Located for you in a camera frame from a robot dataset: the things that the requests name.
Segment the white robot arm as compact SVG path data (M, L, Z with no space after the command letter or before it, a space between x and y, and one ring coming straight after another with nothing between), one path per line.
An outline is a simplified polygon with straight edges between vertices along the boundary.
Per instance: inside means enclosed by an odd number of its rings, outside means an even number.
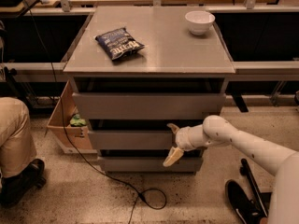
M179 128L170 123L175 135L164 166L179 160L186 151L229 143L275 177L269 210L249 200L234 181L226 183L230 205L242 224L299 224L299 152L238 130L220 116L209 116L201 125Z

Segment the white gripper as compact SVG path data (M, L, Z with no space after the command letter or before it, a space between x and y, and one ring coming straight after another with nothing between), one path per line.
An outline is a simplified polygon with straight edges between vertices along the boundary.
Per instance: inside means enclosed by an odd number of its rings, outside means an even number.
M205 145L206 136L202 125L179 128L179 126L174 123L168 123L167 127L175 135L175 143L177 146L170 148L168 156L163 162L164 167L173 165L183 156L184 151L195 150Z

